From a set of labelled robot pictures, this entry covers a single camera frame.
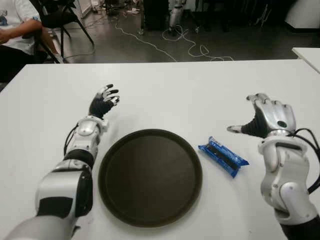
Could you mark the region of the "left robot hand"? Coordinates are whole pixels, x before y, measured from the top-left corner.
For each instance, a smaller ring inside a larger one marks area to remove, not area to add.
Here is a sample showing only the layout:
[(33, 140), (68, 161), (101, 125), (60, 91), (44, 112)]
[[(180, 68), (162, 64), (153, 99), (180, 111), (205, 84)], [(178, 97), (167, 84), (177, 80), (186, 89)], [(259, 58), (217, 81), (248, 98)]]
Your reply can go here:
[(119, 103), (119, 90), (113, 87), (113, 84), (105, 85), (96, 93), (89, 106), (89, 116), (103, 119), (104, 115)]

